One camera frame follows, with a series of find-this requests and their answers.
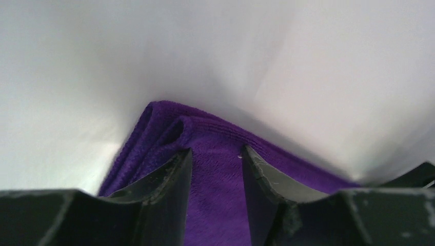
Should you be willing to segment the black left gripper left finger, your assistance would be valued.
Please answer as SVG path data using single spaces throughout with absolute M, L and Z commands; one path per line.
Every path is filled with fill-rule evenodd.
M 108 197 L 1 191 L 1 245 L 182 245 L 191 150 Z

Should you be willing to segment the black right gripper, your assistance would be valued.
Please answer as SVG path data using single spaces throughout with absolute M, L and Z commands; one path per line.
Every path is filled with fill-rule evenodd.
M 381 188 L 434 188 L 434 164 L 425 162 L 402 176 L 388 181 Z

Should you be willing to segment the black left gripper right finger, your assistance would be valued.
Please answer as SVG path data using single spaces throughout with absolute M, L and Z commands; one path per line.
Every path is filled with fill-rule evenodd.
M 252 245 L 434 245 L 434 188 L 352 188 L 328 195 L 242 150 Z

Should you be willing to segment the purple towel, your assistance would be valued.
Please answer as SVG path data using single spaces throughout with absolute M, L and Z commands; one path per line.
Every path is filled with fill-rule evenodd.
M 108 196 L 151 173 L 177 151 L 191 149 L 184 244 L 250 245 L 241 160 L 245 145 L 315 190 L 331 194 L 355 187 L 217 116 L 172 101 L 154 101 L 140 116 L 99 195 Z

